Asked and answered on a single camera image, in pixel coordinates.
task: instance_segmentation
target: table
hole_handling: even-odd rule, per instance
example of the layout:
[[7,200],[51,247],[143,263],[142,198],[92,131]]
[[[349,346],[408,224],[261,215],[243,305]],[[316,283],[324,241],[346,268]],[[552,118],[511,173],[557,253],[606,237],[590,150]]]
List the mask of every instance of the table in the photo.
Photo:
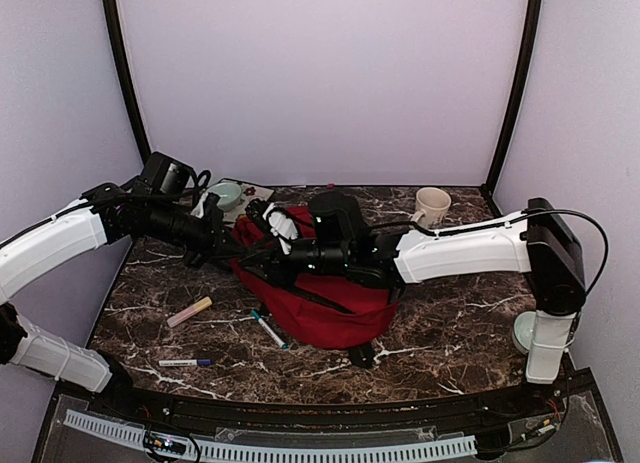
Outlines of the table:
[[[341,187],[370,224],[407,219],[415,187]],[[492,217],[477,188],[444,188],[445,226]],[[277,188],[272,201],[305,203],[324,187]],[[121,361],[139,388],[252,403],[362,404],[478,393],[518,385],[525,358],[511,341],[515,317],[535,307],[517,273],[461,275],[409,285],[376,365],[352,366],[344,351],[289,338],[275,346],[250,316],[257,299],[229,273],[185,268],[181,250],[140,239],[116,279],[90,344]],[[209,296],[214,304],[170,329],[167,317]],[[267,320],[277,328],[272,319]],[[207,368],[163,368],[160,359],[208,357]]]

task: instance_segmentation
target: pink marker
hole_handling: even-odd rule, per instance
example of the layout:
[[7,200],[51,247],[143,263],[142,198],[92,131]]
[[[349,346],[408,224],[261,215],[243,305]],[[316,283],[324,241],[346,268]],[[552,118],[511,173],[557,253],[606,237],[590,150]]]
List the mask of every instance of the pink marker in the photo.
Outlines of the pink marker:
[[206,310],[211,306],[212,303],[213,302],[211,301],[211,298],[206,297],[198,301],[197,303],[194,303],[189,308],[185,308],[180,313],[172,316],[167,320],[167,324],[169,325],[169,328],[173,328],[174,326],[179,325],[183,321],[188,320],[193,315],[197,315],[202,310]]

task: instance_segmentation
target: red cloth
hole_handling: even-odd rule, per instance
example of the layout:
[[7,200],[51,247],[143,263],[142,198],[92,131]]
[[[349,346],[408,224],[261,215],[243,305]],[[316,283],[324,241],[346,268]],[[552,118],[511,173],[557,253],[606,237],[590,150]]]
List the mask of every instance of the red cloth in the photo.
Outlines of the red cloth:
[[[306,206],[288,208],[288,211],[303,221],[311,222]],[[312,228],[300,225],[300,231],[302,237],[315,236]],[[238,220],[233,234],[246,246],[264,236],[248,218]],[[297,287],[354,312],[345,314],[305,300],[285,289],[274,288],[242,270],[237,260],[231,266],[240,281],[267,306],[283,330],[317,348],[346,349],[371,341],[387,330],[398,307],[397,302],[388,303],[388,290],[364,288],[337,276],[299,275]]]

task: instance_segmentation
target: teal marker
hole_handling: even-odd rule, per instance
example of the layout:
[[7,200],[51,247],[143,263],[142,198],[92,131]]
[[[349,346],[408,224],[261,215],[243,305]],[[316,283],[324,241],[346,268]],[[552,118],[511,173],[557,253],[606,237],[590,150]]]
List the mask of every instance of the teal marker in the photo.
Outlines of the teal marker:
[[267,322],[262,319],[260,313],[258,313],[256,310],[251,310],[251,316],[253,316],[258,321],[258,323],[260,323],[260,326],[264,328],[264,331],[269,333],[269,336],[278,344],[280,348],[282,348],[283,350],[289,349],[289,345],[282,341],[282,338],[280,338],[276,334],[276,332],[273,331],[273,329],[269,325],[267,325]]

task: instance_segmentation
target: blue marker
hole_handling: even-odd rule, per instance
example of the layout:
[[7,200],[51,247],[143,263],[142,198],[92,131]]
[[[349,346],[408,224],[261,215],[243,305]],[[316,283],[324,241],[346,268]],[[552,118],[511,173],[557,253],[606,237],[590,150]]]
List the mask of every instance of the blue marker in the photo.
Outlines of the blue marker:
[[208,359],[203,360],[160,360],[160,366],[211,366],[213,362]]
[[276,332],[273,331],[273,329],[269,325],[267,325],[267,322],[262,319],[260,313],[258,313],[256,310],[251,310],[251,316],[253,316],[258,321],[258,323],[260,323],[260,326],[263,327],[267,333],[269,333],[269,336],[278,344],[280,348],[282,348],[283,350],[289,349],[289,345],[282,341],[282,338],[280,338],[276,334]]

